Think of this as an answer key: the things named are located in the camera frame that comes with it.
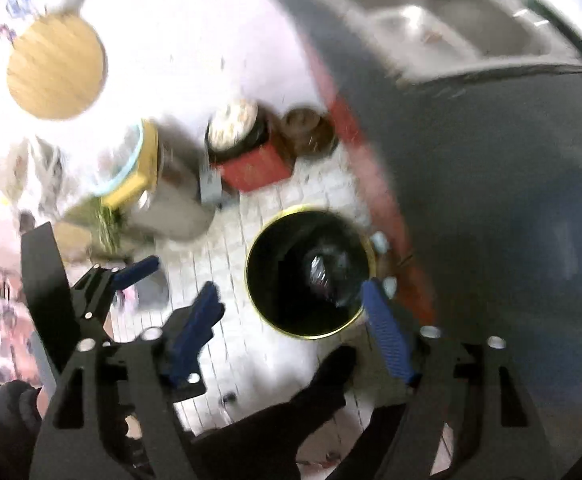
red box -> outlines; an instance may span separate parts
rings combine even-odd
[[[285,180],[293,174],[295,157],[269,120],[269,140],[244,155],[212,164],[222,179],[240,192],[254,191]]]

yellow rim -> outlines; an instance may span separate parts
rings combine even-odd
[[[255,301],[253,300],[253,298],[251,297],[251,290],[249,288],[249,281],[247,279],[247,270],[249,269],[249,260],[251,258],[251,252],[253,251],[253,246],[256,244],[256,242],[258,241],[258,239],[260,238],[260,236],[262,235],[262,233],[264,231],[267,230],[268,227],[270,227],[272,224],[274,224],[275,222],[277,222],[278,220],[280,220],[281,218],[284,218],[285,216],[289,216],[295,213],[300,213],[300,212],[304,212],[304,211],[322,211],[322,212],[326,212],[326,213],[330,213],[334,216],[339,217],[340,219],[342,219],[344,222],[346,222],[347,224],[351,225],[351,227],[355,228],[359,238],[360,238],[360,243],[362,243],[362,247],[365,250],[365,253],[367,254],[367,263],[369,263],[369,278],[375,278],[375,253],[373,253],[373,246],[371,245],[371,242],[369,241],[369,238],[360,230],[360,228],[355,224],[355,222],[351,221],[350,219],[346,218],[345,216],[341,215],[338,212],[335,211],[331,211],[329,209],[325,209],[324,207],[318,207],[318,206],[314,206],[311,204],[301,204],[301,205],[294,205],[288,209],[284,209],[284,211],[281,211],[280,213],[278,213],[277,215],[275,215],[273,218],[270,218],[267,222],[265,222],[265,224],[262,226],[262,229],[260,229],[260,232],[258,233],[258,235],[254,238],[254,240],[251,242],[251,245],[249,247],[249,252],[247,253],[247,260],[244,264],[244,286],[247,289],[247,295],[249,297],[249,301],[251,301],[251,304],[253,305],[254,309],[256,310],[256,312],[258,313],[258,315],[260,316],[260,318],[267,324],[269,325],[271,328],[273,328],[274,330],[277,330],[278,332],[284,334],[284,335],[288,335],[290,337],[295,337],[296,339],[322,339],[324,337],[329,337],[331,335],[337,334],[338,332],[340,332],[341,330],[344,330],[346,327],[348,327],[349,325],[351,325],[353,322],[355,322],[357,320],[358,317],[360,317],[360,315],[362,314],[362,311],[364,310],[364,307],[362,305],[360,305],[359,310],[356,312],[356,315],[353,316],[351,319],[349,319],[346,323],[344,323],[344,325],[338,327],[335,330],[332,330],[331,332],[328,332],[326,334],[320,334],[320,335],[298,335],[298,334],[292,334],[290,332],[287,332],[286,330],[282,330],[280,327],[275,326],[273,323],[271,323],[266,317],[264,317],[262,315],[262,313],[260,312],[260,309],[258,309],[258,307],[255,304]]]

blue rubber grip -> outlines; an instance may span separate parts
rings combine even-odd
[[[367,280],[362,284],[362,305],[369,316],[373,338],[380,348],[389,375],[410,383],[416,375],[411,365],[412,349],[377,282]]]
[[[114,290],[124,290],[125,288],[139,282],[143,278],[153,274],[160,268],[160,258],[157,256],[147,256],[135,264],[120,269],[113,278],[111,285]]]
[[[191,317],[173,344],[169,380],[176,385],[195,369],[197,355],[213,337],[212,327],[223,313],[215,284],[205,283],[190,308]]]

kitchen sink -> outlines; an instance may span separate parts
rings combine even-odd
[[[430,79],[504,66],[582,67],[577,50],[520,0],[322,0],[395,73]]]

shoe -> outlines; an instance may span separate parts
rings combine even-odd
[[[318,367],[310,386],[330,386],[344,389],[357,363],[357,350],[342,345],[326,356]]]

